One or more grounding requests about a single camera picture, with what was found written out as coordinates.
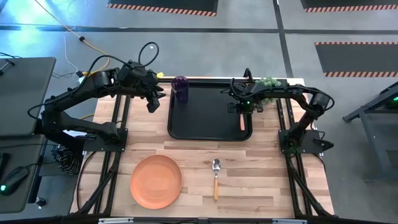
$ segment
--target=wooden tabletop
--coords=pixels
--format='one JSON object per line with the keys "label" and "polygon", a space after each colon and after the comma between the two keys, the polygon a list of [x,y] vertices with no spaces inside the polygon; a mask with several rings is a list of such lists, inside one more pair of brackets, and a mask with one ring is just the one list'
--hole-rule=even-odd
{"label": "wooden tabletop", "polygon": [[[291,85],[304,84],[300,78],[287,81]],[[146,100],[135,98],[131,101],[127,120],[129,136],[119,165],[113,217],[294,217],[286,162],[277,138],[280,126],[275,103],[266,105],[263,113],[253,114],[253,134],[247,141],[181,141],[173,139],[167,132],[171,87],[170,84],[161,86],[167,96],[160,99],[160,107],[155,113],[147,112]],[[94,122],[111,121],[114,102],[115,99],[110,97],[99,99]],[[292,107],[298,121],[304,110],[294,100]],[[289,121],[286,119],[285,122],[289,128]],[[154,154],[174,159],[183,174],[183,188],[178,199],[159,210],[141,207],[130,191],[130,178],[135,166],[143,158]],[[100,152],[94,155],[83,173],[79,189],[81,204],[88,200],[98,185],[103,157],[104,153]],[[222,164],[218,172],[218,201],[213,200],[214,172],[211,162],[215,158],[219,158]],[[314,155],[303,154],[303,164],[308,188],[324,208],[333,213],[322,163]],[[108,187],[104,192],[101,209],[106,203]],[[298,190],[298,195],[304,213],[301,190]],[[71,212],[75,210],[74,200]]]}

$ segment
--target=purple plastic cup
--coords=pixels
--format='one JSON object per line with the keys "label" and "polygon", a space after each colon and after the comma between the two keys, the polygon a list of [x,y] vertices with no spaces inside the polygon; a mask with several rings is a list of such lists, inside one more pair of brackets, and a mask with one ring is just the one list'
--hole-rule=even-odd
{"label": "purple plastic cup", "polygon": [[179,103],[188,102],[189,80],[183,76],[175,77],[172,80],[172,89]]}

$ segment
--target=orange plate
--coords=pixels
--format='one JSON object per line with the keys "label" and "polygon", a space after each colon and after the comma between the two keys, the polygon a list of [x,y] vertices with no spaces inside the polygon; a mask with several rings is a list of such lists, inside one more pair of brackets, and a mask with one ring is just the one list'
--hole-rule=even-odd
{"label": "orange plate", "polygon": [[181,188],[181,169],[167,156],[149,156],[138,163],[132,172],[131,194],[138,204],[149,209],[170,205]]}

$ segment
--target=gray floor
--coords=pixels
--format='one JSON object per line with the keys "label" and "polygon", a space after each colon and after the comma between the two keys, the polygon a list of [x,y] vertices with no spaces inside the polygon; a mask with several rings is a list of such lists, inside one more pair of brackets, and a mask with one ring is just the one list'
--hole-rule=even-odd
{"label": "gray floor", "polygon": [[[64,23],[71,0],[46,1]],[[137,28],[235,28],[277,29],[272,0],[220,0],[216,17],[185,16],[157,12],[115,10],[105,7],[107,0],[77,0],[70,15],[78,26]],[[398,11],[306,13],[299,0],[279,0],[285,29],[311,30],[397,30]],[[0,26],[38,24],[58,26],[30,0],[8,1],[0,12]],[[197,33],[197,32],[80,32],[95,46],[122,59],[136,60],[140,47],[148,41],[160,45],[158,59],[150,66],[165,75],[200,75],[240,77],[250,67],[256,77],[286,77],[278,34]],[[86,70],[98,52],[84,46],[72,34],[66,34],[68,56]],[[396,78],[325,78],[315,50],[318,41],[397,41],[398,35],[286,35],[287,48],[295,78],[304,78],[336,100],[336,106],[316,125],[326,131],[326,139],[335,147],[325,153],[326,174],[335,213],[344,218],[398,222],[397,182],[370,182],[362,179],[379,170],[365,137],[362,124],[351,124],[341,117],[363,105]],[[0,30],[0,51],[21,57],[57,58],[55,72],[73,72],[65,60],[63,32],[35,29]],[[148,50],[144,58],[151,58]],[[109,67],[120,64],[111,61]],[[52,78],[47,96],[57,95],[67,87],[77,86],[73,78]],[[68,113],[81,117],[94,112],[95,100],[71,108]],[[0,220],[62,215],[72,201],[73,177],[48,177],[39,195],[49,200],[41,209],[29,205],[20,214],[0,215]]]}

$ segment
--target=metal spoon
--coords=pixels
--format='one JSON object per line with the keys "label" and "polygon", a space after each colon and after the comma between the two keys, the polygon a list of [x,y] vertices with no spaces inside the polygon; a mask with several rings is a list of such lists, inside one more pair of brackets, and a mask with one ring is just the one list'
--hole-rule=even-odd
{"label": "metal spoon", "polygon": [[218,200],[218,171],[221,169],[220,160],[213,160],[213,165],[211,165],[211,168],[216,173],[214,181],[214,200]]}

